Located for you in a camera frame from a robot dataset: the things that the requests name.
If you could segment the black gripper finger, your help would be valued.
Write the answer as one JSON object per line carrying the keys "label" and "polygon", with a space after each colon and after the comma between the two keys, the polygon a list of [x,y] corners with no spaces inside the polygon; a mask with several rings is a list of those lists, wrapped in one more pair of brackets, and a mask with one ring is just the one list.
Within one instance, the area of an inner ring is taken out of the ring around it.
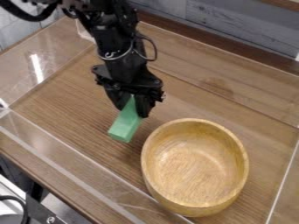
{"label": "black gripper finger", "polygon": [[149,116],[153,107],[155,107],[155,101],[149,96],[140,94],[135,96],[135,109],[137,115],[141,118],[147,118]]}
{"label": "black gripper finger", "polygon": [[115,90],[111,87],[105,88],[107,97],[112,101],[117,110],[121,110],[131,99],[131,94],[128,92]]}

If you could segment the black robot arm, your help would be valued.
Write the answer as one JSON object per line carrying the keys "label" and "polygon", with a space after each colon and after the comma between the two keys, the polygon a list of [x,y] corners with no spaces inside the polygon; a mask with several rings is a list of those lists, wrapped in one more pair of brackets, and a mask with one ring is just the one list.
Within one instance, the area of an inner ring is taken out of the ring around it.
{"label": "black robot arm", "polygon": [[147,118],[155,104],[163,99],[163,81],[149,72],[147,64],[157,56],[148,55],[145,43],[151,42],[137,30],[137,13],[127,0],[24,0],[44,4],[40,14],[26,12],[22,18],[30,22],[44,20],[60,8],[69,18],[80,21],[95,39],[100,65],[91,68],[96,83],[105,89],[115,107],[121,109],[135,100],[139,116]]}

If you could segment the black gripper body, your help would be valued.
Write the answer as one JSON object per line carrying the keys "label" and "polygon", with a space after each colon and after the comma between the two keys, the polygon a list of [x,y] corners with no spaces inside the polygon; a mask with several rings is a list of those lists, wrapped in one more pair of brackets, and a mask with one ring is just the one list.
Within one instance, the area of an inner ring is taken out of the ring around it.
{"label": "black gripper body", "polygon": [[147,67],[145,48],[133,46],[124,52],[103,52],[97,50],[103,65],[95,65],[91,72],[96,76],[96,83],[104,88],[113,88],[131,95],[147,95],[155,102],[163,100],[163,81]]}

